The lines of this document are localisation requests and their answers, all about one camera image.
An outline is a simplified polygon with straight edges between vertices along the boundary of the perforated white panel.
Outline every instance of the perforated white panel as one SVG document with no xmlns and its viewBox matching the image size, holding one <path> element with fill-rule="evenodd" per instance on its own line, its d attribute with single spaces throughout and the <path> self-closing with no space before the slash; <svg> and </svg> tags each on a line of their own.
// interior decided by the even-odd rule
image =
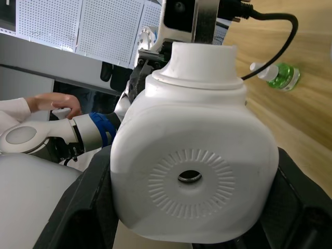
<svg viewBox="0 0 332 249">
<path fill-rule="evenodd" d="M 17 0 L 16 35 L 75 51 L 82 0 Z"/>
<path fill-rule="evenodd" d="M 216 26 L 213 37 L 213 45 L 222 45 L 226 36 L 227 29 L 224 27 Z"/>
<path fill-rule="evenodd" d="M 84 0 L 76 53 L 128 67 L 143 0 Z"/>
<path fill-rule="evenodd" d="M 139 40 L 140 32 L 144 26 L 159 26 L 161 6 L 150 1 L 145 1 L 142 17 L 139 25 L 139 30 L 134 43 L 133 52 L 131 55 L 129 68 L 134 68 L 135 56 L 137 53 L 137 42 Z"/>
<path fill-rule="evenodd" d="M 2 27 L 0 27 L 0 33 L 1 33 L 1 34 L 5 34 L 5 35 L 16 36 L 16 34 L 15 34 L 14 31 L 7 30 L 7 29 L 3 29 Z"/>
</svg>

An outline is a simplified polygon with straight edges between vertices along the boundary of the black cable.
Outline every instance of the black cable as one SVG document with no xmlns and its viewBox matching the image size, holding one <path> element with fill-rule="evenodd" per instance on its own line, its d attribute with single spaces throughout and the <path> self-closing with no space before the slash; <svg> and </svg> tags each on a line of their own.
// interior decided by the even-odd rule
<svg viewBox="0 0 332 249">
<path fill-rule="evenodd" d="M 292 23 L 292 31 L 290 32 L 290 35 L 285 42 L 284 46 L 280 49 L 280 51 L 271 59 L 269 60 L 264 66 L 261 68 L 251 72 L 250 74 L 242 77 L 243 80 L 249 79 L 256 74 L 262 72 L 265 70 L 267 67 L 269 67 L 273 62 L 275 62 L 284 52 L 285 50 L 289 47 L 291 44 L 292 40 L 294 39 L 297 29 L 298 29 L 298 20 L 294 15 L 291 14 L 286 14 L 286 13 L 269 13 L 269 14 L 261 14 L 255 10 L 252 9 L 252 12 L 250 16 L 256 20 L 287 20 Z"/>
</svg>

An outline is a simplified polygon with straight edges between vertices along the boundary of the green bottle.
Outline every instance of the green bottle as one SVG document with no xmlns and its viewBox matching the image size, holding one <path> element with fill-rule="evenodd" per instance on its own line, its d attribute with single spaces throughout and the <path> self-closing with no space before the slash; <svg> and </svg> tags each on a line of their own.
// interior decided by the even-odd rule
<svg viewBox="0 0 332 249">
<path fill-rule="evenodd" d="M 250 65 L 250 70 L 255 71 L 262 67 L 262 63 L 253 63 Z M 277 65 L 270 65 L 267 69 L 257 74 L 258 78 L 267 81 L 272 88 L 281 91 L 291 91 L 296 86 L 300 71 L 286 63 L 279 63 Z"/>
</svg>

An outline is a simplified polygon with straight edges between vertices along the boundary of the bottle cap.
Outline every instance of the bottle cap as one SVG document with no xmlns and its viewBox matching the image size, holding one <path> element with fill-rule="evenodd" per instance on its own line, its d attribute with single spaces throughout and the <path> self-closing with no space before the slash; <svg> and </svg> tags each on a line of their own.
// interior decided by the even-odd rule
<svg viewBox="0 0 332 249">
<path fill-rule="evenodd" d="M 250 70 L 255 71 L 259 68 L 264 66 L 264 63 L 252 63 L 250 65 Z M 265 70 L 257 74 L 258 78 L 266 80 L 266 81 L 272 81 L 274 80 L 279 73 L 279 68 L 276 65 L 270 65 Z"/>
</svg>

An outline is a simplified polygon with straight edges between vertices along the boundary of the circular embossed pattern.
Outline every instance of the circular embossed pattern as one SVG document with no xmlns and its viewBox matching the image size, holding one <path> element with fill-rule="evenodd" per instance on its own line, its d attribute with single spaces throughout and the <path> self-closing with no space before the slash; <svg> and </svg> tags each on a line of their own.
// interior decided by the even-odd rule
<svg viewBox="0 0 332 249">
<path fill-rule="evenodd" d="M 202 191 L 190 198 L 190 202 L 177 198 L 181 191 L 173 179 L 177 181 L 178 172 L 183 171 L 180 168 L 184 165 L 196 165 L 195 170 L 204 168 L 207 172 L 202 173 L 202 180 L 209 192 Z M 170 184 L 173 185 L 172 191 L 168 188 Z M 148 179 L 152 202 L 177 218 L 202 218 L 218 212 L 231 200 L 235 186 L 236 179 L 231 166 L 221 156 L 201 149 L 183 149 L 166 155 L 156 163 Z"/>
</svg>

